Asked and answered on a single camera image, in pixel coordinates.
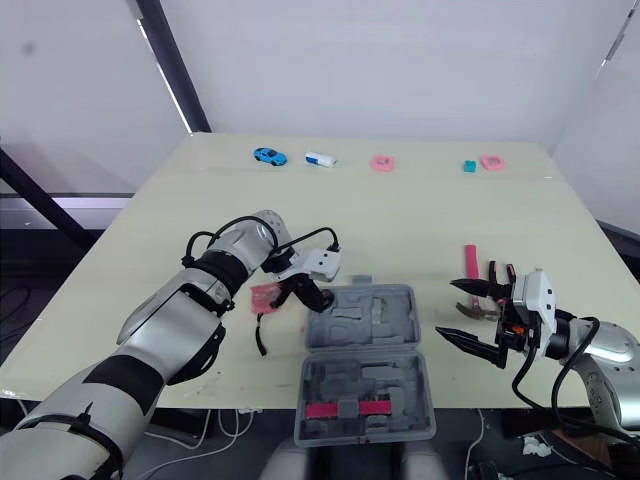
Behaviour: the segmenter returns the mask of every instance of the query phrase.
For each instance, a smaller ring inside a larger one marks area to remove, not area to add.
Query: beige table surface
[[[256,162],[251,154],[259,146],[282,151],[289,163]],[[332,169],[309,165],[307,149],[338,163]],[[392,173],[369,168],[380,153],[395,156]],[[463,161],[482,154],[502,155],[506,169],[479,166],[475,174],[463,173]],[[467,319],[454,308],[468,301],[448,285],[464,276],[465,243],[478,245],[482,274],[490,259],[511,262],[519,273],[541,267],[559,307],[618,323],[640,338],[638,284],[537,144],[195,134],[144,184],[29,329],[0,369],[0,393],[42,400],[109,355],[128,314],[181,268],[191,233],[262,208],[280,213],[294,237],[322,225],[335,228],[342,267],[334,284],[371,274],[376,283],[413,287],[419,350],[436,407],[523,406],[510,389],[521,355],[512,352],[500,370],[434,331],[436,325],[456,327],[493,341],[495,324]],[[327,240],[307,245],[326,246]],[[160,406],[295,408],[300,365],[309,355],[306,312],[292,297],[264,318],[269,355],[261,358],[248,287],[266,281],[257,272],[236,296],[211,370],[165,389]],[[522,390],[548,404],[558,371],[553,360],[536,362]],[[569,376],[560,399],[586,405],[577,374]]]

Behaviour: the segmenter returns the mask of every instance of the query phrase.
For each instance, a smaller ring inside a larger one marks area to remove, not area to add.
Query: black cable
[[[18,311],[20,311],[22,308],[24,308],[29,302],[29,299],[31,298],[31,288],[29,287],[10,288],[6,292],[4,292],[2,295],[0,295],[0,301],[4,300],[8,295],[12,294],[13,292],[18,292],[18,291],[25,292],[24,298],[20,301],[20,303],[18,303],[18,305],[13,310],[11,310],[9,313],[7,313],[6,315],[3,315],[2,318],[0,318],[0,324],[4,323],[8,318],[10,318],[14,314],[16,314]],[[7,332],[2,332],[2,337],[0,337],[0,342],[4,342],[5,340],[8,340],[10,338],[16,337],[17,335],[20,335],[21,334],[19,333],[20,330],[30,327],[32,323],[33,323],[33,320],[25,322],[21,325],[18,325],[17,327],[12,328]]]
[[[336,235],[336,232],[333,230],[333,228],[331,227],[320,227],[316,230],[314,230],[313,232],[309,232],[306,235],[302,235],[301,237],[298,237],[294,240],[291,240],[288,243],[285,243],[284,245],[280,245],[277,248],[273,249],[272,253],[278,252],[280,250],[286,250],[287,248],[295,245],[296,243],[302,242],[304,240],[306,240],[307,238],[311,238],[314,235],[317,235],[321,232],[329,232],[331,233],[331,236],[333,237],[333,243],[329,246],[328,250],[332,251],[332,252],[337,252],[340,250],[340,244],[338,243],[338,235]]]
[[[206,230],[201,230],[191,235],[191,237],[189,238],[189,241],[187,242],[187,247],[185,249],[184,257],[182,257],[182,265],[184,265],[185,267],[188,267],[195,261],[195,259],[193,258],[193,255],[191,255],[191,252],[193,251],[193,245],[196,243],[196,240],[198,238],[213,237],[213,235],[214,235],[213,233],[207,232]]]
[[[511,382],[511,390],[513,390],[513,393],[515,393],[516,397],[518,397],[530,407],[537,410],[545,410],[542,405],[534,402],[518,389],[518,385],[520,385],[520,382],[529,372],[531,365],[536,359],[536,352],[538,351],[538,347],[536,347],[535,344],[538,341],[540,341],[540,322],[536,319],[536,323],[533,329],[533,338],[529,338],[529,352],[527,353],[527,358],[522,364],[522,367],[520,367],[520,370],[518,370],[518,373],[516,373],[516,376],[513,377],[513,381]]]
[[[520,475],[525,475],[527,473],[539,472],[543,470],[551,470],[553,468],[583,468],[585,470],[591,470],[592,472],[602,473],[606,478],[611,478],[606,470],[599,470],[597,468],[587,467],[586,465],[581,465],[579,463],[558,463],[554,465],[539,465],[537,467],[531,468],[523,468],[522,470],[517,470],[513,473],[507,474],[507,477],[519,477]]]
[[[564,367],[562,367],[562,370],[560,370],[560,373],[556,377],[555,382],[553,382],[553,388],[551,389],[551,409],[553,410],[553,414],[556,418],[556,421],[560,424],[563,430],[566,430],[567,424],[570,424],[573,426],[581,427],[583,430],[594,431],[594,432],[603,433],[605,435],[609,435],[610,437],[617,438],[619,440],[622,440],[625,443],[628,443],[640,449],[640,439],[638,438],[634,438],[631,435],[627,435],[618,430],[614,430],[613,428],[604,427],[602,425],[597,425],[592,422],[585,422],[577,418],[563,416],[560,413],[560,409],[558,407],[558,394],[560,392],[560,387],[562,386],[562,382],[566,378],[569,371],[577,363],[580,356],[587,349],[587,347],[589,346],[593,338],[598,333],[598,330],[600,329],[600,321],[597,318],[585,317],[583,320],[589,320],[590,322],[592,322],[593,326],[589,331],[589,333],[587,334],[587,336],[584,338],[584,340],[580,343],[580,346],[569,357],[569,360],[567,360],[567,363],[565,363]]]
[[[220,235],[222,235],[222,233],[227,230],[229,227],[240,223],[240,222],[244,222],[247,220],[253,220],[254,222],[258,222],[259,224],[261,224],[264,228],[267,229],[267,231],[269,232],[269,234],[271,235],[271,239],[273,240],[273,248],[278,249],[278,236],[276,235],[275,230],[273,229],[273,227],[271,225],[269,225],[266,221],[264,221],[263,219],[259,218],[259,217],[255,217],[253,215],[247,215],[244,217],[238,217],[235,218],[233,220],[231,220],[230,222],[227,222],[226,224],[224,224],[222,227],[220,227],[218,229],[218,231],[216,233],[211,233],[208,232],[206,230],[201,230],[199,232],[194,233],[193,235],[191,235],[191,238],[189,238],[189,241],[187,242],[187,247],[185,249],[185,255],[184,257],[182,257],[182,265],[185,267],[189,267],[194,261],[195,258],[192,255],[192,251],[193,251],[193,245],[195,244],[196,240],[200,237],[211,237],[211,240],[209,240],[209,243],[207,245],[207,248],[209,248],[211,245],[214,244],[214,242],[216,240],[218,240],[218,238],[220,238]]]
[[[222,233],[228,229],[229,227],[234,226],[237,223],[240,222],[244,222],[247,220],[253,220],[254,222],[258,222],[259,224],[261,224],[264,228],[267,229],[267,231],[269,232],[269,234],[271,235],[271,239],[273,240],[273,250],[278,250],[278,236],[276,235],[275,230],[273,229],[273,227],[271,225],[269,225],[265,220],[261,219],[260,217],[256,217],[254,215],[246,215],[244,217],[238,217],[238,218],[234,218],[233,220],[231,220],[230,222],[225,223],[222,227],[220,227],[218,229],[218,231],[216,233],[213,234],[213,237],[211,238],[211,240],[209,240],[209,247],[211,245],[213,245],[213,243],[220,238],[220,235],[222,235]]]
[[[258,324],[256,325],[256,345],[258,346],[260,355],[264,357],[267,354],[267,349],[265,348],[264,343],[262,343],[262,338],[260,338],[260,320],[262,320],[263,315],[264,313],[259,313],[256,317],[256,320],[258,322]]]
[[[578,449],[575,445],[565,441],[562,437],[556,435],[553,431],[548,432],[554,439],[553,442],[549,441],[548,436],[543,436],[540,433],[540,438],[544,443],[549,445],[554,453],[558,455],[560,458],[564,458],[565,460],[573,461],[578,465],[583,465],[585,467],[593,468],[594,470],[598,470],[600,472],[606,472],[613,474],[614,472],[611,468],[604,463],[596,460],[595,458],[590,457],[582,450]]]
[[[20,301],[20,303],[16,306],[16,308],[14,308],[13,310],[11,310],[11,312],[7,313],[6,315],[3,315],[2,318],[0,318],[0,323],[4,322],[7,318],[11,317],[13,314],[15,314],[18,310],[20,310],[22,307],[24,307],[27,304],[27,302],[31,298],[31,289],[29,287],[13,287],[7,290],[6,292],[4,292],[2,295],[0,295],[0,302],[1,302],[8,295],[11,295],[13,292],[19,292],[19,291],[25,292],[24,298]]]

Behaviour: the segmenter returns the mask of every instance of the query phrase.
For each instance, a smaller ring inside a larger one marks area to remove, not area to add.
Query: pink object
[[[336,418],[338,416],[337,403],[310,403],[304,409],[304,418]]]
[[[366,415],[391,415],[391,400],[367,400],[358,403],[358,414]],[[304,408],[304,418],[337,418],[338,404],[310,403]]]
[[[504,160],[497,155],[484,155],[480,158],[480,163],[485,170],[502,170],[504,168]]]
[[[395,159],[389,155],[376,155],[371,159],[371,168],[378,172],[390,172],[394,163]]]
[[[369,400],[360,402],[360,415],[391,415],[391,400]]]
[[[251,311],[256,315],[260,313],[273,313],[277,309],[271,306],[280,294],[279,283],[268,283],[251,287]]]
[[[475,245],[464,246],[464,262],[467,269],[467,278],[480,278],[478,272],[478,248]],[[471,296],[471,305],[473,308],[480,308],[480,300],[475,295]]]

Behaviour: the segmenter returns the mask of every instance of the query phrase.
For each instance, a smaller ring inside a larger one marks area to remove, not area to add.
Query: small cube
[[[464,161],[464,171],[467,173],[473,173],[476,171],[476,162],[475,160],[465,160]]]

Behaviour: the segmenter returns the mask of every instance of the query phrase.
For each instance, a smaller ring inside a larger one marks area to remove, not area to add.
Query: open toolbox
[[[332,288],[310,312],[294,439],[301,447],[426,440],[436,433],[408,285]]]

